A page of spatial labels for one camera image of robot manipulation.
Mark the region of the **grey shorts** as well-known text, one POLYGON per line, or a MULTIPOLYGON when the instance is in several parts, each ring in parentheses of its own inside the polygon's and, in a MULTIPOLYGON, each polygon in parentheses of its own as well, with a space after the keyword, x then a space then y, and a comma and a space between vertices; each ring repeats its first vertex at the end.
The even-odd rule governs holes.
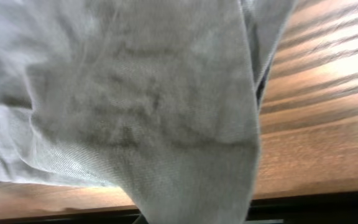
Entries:
POLYGON ((242 223, 294 1, 0 1, 0 181, 118 186, 149 223, 242 223))

